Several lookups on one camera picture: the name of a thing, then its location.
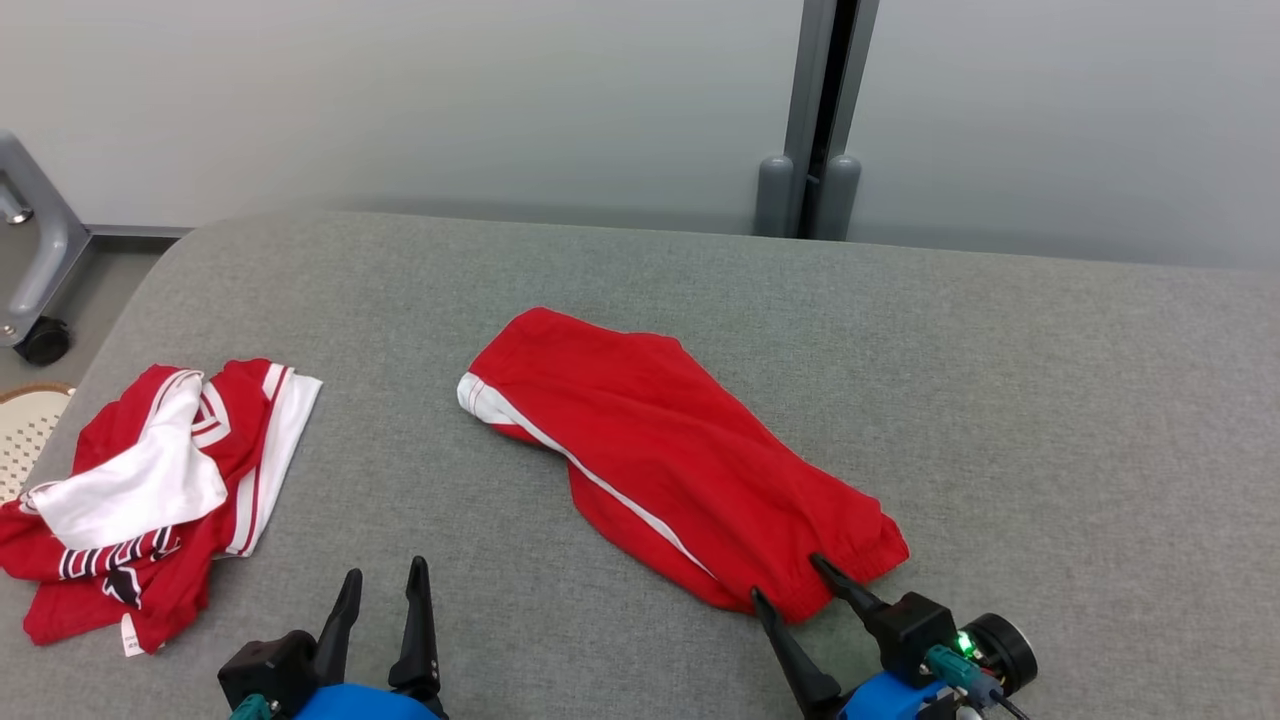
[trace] black wheel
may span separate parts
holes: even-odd
[[[72,333],[67,323],[58,318],[41,315],[22,342],[13,346],[14,352],[32,365],[44,368],[56,363],[72,347]]]

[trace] white partition panel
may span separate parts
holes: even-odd
[[[883,0],[850,238],[1280,268],[1280,4]]]
[[[746,232],[801,0],[6,0],[0,127],[87,224],[324,204]]]

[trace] gray table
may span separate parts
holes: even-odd
[[[1032,638],[1037,719],[1280,717],[1280,281],[749,237],[305,214],[179,242],[88,370],[33,480],[150,363],[269,356],[326,384],[259,552],[156,657],[29,646],[0,580],[5,717],[224,717],[241,643],[317,632],[351,566],[348,679],[380,684],[431,562],[445,708],[792,719],[754,619],[599,537],[564,461],[454,384],[521,310],[678,337],[806,460],[881,498],[913,557],[876,584]],[[846,684],[846,607],[799,629]]]

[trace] teal connector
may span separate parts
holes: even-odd
[[[924,653],[924,664],[933,671],[933,676],[951,685],[961,688],[969,694],[969,702],[978,707],[989,707],[996,703],[991,697],[992,691],[1004,697],[1005,691],[1000,687],[1000,680],[982,671],[972,660],[951,650],[950,647],[936,644]]]

